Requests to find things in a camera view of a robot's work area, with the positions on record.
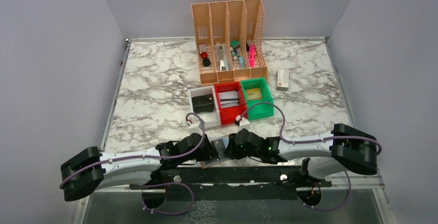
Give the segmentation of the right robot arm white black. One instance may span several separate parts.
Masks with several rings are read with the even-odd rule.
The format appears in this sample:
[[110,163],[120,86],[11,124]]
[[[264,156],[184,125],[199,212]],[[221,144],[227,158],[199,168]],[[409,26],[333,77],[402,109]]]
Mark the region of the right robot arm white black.
[[231,134],[225,155],[230,159],[256,157],[266,164],[301,158],[303,169],[298,172],[298,180],[304,186],[311,186],[342,171],[377,174],[381,148],[374,136],[346,124],[335,124],[332,131],[294,138],[290,142],[280,136],[263,138],[241,129]]

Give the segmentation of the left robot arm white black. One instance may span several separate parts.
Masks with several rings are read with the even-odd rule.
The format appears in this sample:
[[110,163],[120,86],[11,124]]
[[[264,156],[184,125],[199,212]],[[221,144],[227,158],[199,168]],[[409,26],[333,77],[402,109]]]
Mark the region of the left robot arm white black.
[[174,169],[187,161],[208,161],[217,155],[208,137],[196,133],[181,141],[162,142],[144,151],[123,154],[88,147],[61,165],[60,188],[67,202],[111,186],[146,184],[156,188],[162,183],[160,170]]

